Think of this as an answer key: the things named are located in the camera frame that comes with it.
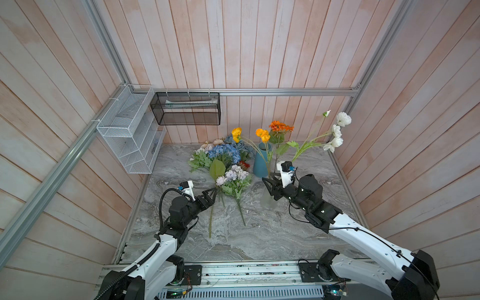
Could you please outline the blue hydrangea flower stem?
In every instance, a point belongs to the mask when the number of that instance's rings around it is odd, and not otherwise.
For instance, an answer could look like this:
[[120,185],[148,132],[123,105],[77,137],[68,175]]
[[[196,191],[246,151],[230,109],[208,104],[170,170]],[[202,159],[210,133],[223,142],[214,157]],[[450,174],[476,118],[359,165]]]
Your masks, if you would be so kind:
[[[215,185],[216,178],[224,175],[232,165],[238,165],[241,161],[240,159],[240,152],[231,144],[223,144],[220,146],[219,155],[213,160],[209,168],[209,173],[214,180]],[[226,195],[220,190],[219,186],[216,185],[216,187],[222,195]]]

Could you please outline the pink purple mixed bouquet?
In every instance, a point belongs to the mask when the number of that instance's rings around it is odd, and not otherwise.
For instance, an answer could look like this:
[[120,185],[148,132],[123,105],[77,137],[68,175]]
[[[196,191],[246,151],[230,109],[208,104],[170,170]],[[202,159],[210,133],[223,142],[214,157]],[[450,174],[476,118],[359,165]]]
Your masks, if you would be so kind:
[[243,192],[251,184],[251,175],[239,165],[232,165],[222,176],[216,178],[216,185],[225,194],[235,199],[243,225],[246,226],[241,200]]

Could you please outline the white ranunculus flower stem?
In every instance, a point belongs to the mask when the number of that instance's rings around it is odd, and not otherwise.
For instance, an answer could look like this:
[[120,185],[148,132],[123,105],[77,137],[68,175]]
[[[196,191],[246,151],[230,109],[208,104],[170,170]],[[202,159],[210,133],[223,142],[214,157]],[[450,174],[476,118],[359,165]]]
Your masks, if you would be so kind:
[[339,112],[335,122],[325,133],[316,137],[308,137],[306,141],[299,144],[296,141],[288,141],[286,144],[296,150],[292,162],[295,162],[301,155],[311,148],[321,148],[323,151],[334,153],[343,143],[342,129],[352,123],[352,118],[346,112]]

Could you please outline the clear glass vase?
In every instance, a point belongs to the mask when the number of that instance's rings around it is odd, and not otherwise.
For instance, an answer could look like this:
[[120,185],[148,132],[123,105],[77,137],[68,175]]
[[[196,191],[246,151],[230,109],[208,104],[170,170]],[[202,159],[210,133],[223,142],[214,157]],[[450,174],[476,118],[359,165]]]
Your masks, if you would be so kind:
[[260,200],[261,206],[266,210],[274,210],[277,207],[277,202],[274,197],[270,195],[266,185],[264,185],[264,191]]

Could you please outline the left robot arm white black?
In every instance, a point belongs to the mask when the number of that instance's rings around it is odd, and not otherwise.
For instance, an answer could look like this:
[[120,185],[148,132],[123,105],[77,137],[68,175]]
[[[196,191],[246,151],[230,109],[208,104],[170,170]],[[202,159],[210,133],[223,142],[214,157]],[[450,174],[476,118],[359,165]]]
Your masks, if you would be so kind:
[[159,201],[160,229],[153,244],[122,271],[110,271],[102,281],[97,300],[157,300],[163,288],[185,278],[185,262],[175,252],[192,229],[190,222],[214,205],[214,187],[192,196],[187,188],[169,188]]

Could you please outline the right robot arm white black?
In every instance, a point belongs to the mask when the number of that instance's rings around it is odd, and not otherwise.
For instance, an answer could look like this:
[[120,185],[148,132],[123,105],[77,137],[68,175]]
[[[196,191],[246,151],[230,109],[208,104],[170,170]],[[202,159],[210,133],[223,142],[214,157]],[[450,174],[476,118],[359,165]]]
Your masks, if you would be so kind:
[[296,181],[294,172],[289,172],[281,178],[265,177],[262,181],[275,200],[287,199],[304,211],[309,224],[347,242],[374,261],[358,261],[329,250],[317,262],[323,279],[356,281],[394,300],[439,298],[440,281],[431,255],[422,250],[413,253],[358,224],[323,199],[323,187],[312,174]]

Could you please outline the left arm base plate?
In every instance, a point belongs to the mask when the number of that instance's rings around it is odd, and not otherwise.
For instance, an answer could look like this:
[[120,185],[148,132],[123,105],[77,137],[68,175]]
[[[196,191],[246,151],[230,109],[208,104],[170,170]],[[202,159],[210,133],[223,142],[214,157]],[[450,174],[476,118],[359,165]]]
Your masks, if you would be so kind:
[[186,265],[181,271],[181,277],[175,279],[168,286],[199,286],[202,280],[203,267],[200,264]]

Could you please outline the orange gerbera flower stem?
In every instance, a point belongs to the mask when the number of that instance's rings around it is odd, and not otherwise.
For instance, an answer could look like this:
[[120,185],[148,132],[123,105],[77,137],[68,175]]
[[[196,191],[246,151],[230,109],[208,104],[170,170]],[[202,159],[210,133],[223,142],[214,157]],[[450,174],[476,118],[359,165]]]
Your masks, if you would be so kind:
[[269,125],[269,128],[269,135],[271,136],[269,141],[274,147],[274,166],[276,166],[277,162],[280,160],[280,157],[284,155],[290,147],[287,144],[288,140],[286,140],[286,136],[290,135],[294,131],[294,127],[288,126],[280,121],[273,121]]

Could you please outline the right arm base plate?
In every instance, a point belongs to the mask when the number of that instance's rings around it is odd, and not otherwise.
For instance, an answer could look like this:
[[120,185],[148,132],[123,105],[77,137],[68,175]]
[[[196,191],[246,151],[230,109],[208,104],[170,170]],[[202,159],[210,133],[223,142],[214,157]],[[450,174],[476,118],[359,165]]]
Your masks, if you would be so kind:
[[337,276],[331,266],[323,263],[309,262],[300,259],[297,262],[299,273],[303,283],[320,283],[324,282],[328,285],[337,285],[350,281],[350,279]]

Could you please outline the yellow poppy flower stem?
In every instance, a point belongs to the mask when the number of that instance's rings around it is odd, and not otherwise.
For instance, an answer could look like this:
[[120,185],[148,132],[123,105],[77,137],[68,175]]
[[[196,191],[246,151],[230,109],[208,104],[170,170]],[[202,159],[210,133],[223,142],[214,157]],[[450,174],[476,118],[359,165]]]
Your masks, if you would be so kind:
[[270,175],[271,160],[273,157],[273,150],[269,144],[271,139],[269,132],[265,129],[257,129],[255,135],[259,139],[258,142],[254,142],[247,137],[243,137],[242,132],[243,130],[241,127],[234,128],[231,131],[234,142],[239,143],[240,141],[243,141],[245,144],[251,146],[256,151],[256,153],[264,161],[264,165],[266,168],[266,171],[264,172],[264,175],[262,175],[262,177],[268,177]]

